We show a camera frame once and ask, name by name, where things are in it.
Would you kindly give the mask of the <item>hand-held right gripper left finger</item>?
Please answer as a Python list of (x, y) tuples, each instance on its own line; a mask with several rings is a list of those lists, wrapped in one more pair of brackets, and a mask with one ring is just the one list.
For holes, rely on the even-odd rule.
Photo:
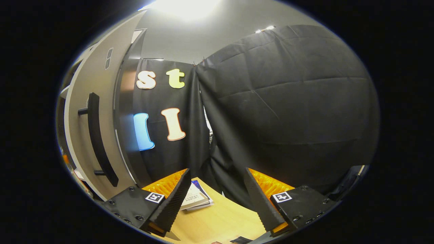
[(189, 168), (146, 187), (129, 186), (102, 207), (131, 226), (165, 237), (170, 232), (191, 185)]

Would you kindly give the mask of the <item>white cabinet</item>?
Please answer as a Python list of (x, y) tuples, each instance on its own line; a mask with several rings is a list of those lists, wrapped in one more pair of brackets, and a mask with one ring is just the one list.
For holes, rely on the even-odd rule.
[(147, 29), (134, 31), (136, 38), (129, 44), (121, 61), (114, 94), (114, 127), (124, 165), (133, 182), (139, 187), (151, 183), (143, 162), (134, 128), (133, 93), (136, 71), (141, 60), (141, 51)]

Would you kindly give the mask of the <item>black backdrop cloth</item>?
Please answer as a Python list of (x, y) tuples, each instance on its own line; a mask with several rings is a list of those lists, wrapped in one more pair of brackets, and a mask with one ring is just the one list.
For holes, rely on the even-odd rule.
[(189, 168), (220, 194), (254, 210), (251, 168), (326, 195), (354, 166), (372, 162), (378, 96), (362, 61), (323, 26), (251, 34), (199, 65), (139, 62), (156, 87), (134, 88), (154, 148), (141, 156), (156, 181)]

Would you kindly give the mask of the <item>black door handle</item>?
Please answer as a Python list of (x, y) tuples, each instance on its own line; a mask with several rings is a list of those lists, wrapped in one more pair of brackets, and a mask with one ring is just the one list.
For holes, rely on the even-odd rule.
[(94, 170), (96, 176), (105, 176), (113, 187), (118, 186), (118, 176), (113, 170), (110, 160), (107, 157), (105, 151), (102, 133), (99, 121), (99, 101), (100, 97), (91, 92), (88, 96), (87, 107), (78, 109), (78, 116), (87, 115), (88, 116), (88, 130), (90, 135), (90, 140), (92, 144), (93, 151), (96, 155), (97, 162), (100, 166), (100, 170)]

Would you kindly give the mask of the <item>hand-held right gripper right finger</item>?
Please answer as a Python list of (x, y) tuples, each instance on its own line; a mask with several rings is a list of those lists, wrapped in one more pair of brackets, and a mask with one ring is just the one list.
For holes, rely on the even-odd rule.
[(245, 168), (243, 180), (254, 210), (271, 237), (308, 227), (339, 205), (339, 201), (309, 186), (292, 187), (251, 168)]

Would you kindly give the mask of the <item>large ceiling light panel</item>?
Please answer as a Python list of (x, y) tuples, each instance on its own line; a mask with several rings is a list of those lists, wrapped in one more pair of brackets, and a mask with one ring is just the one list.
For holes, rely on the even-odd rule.
[(156, 0), (146, 7), (190, 20), (207, 16), (220, 2), (221, 0)]

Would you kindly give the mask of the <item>blue white book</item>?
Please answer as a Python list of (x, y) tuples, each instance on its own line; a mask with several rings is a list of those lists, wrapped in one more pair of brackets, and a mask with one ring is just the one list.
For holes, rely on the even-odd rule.
[(196, 206), (196, 207), (192, 207), (192, 208), (189, 208), (189, 209), (186, 209), (185, 211), (193, 211), (193, 210), (198, 210), (198, 209), (202, 209), (202, 208), (205, 208), (205, 207), (208, 207), (208, 206), (212, 206), (212, 205), (214, 205), (214, 201), (213, 201), (213, 199), (208, 195), (208, 193), (206, 193), (206, 191), (202, 188), (202, 186), (200, 185), (200, 182), (198, 182), (197, 180), (192, 180), (191, 181), (192, 183), (194, 183), (203, 193), (205, 193), (205, 195), (209, 198), (209, 204), (203, 204), (203, 205), (200, 205), (200, 206)]

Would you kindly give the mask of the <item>white cabinet door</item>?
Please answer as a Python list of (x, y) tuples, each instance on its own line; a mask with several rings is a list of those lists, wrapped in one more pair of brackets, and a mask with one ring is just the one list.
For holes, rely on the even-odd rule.
[[(84, 181), (102, 201), (107, 201), (135, 184), (121, 156), (115, 134), (114, 99), (121, 62), (132, 44), (133, 33), (144, 14), (145, 11), (139, 11), (123, 21), (84, 55), (66, 94), (64, 126), (70, 157)], [(97, 176), (94, 173), (101, 167), (91, 143), (89, 116), (78, 114), (79, 109), (90, 104), (90, 93), (99, 96), (99, 131), (102, 134), (104, 151), (118, 177), (117, 186), (113, 186), (106, 176)]]

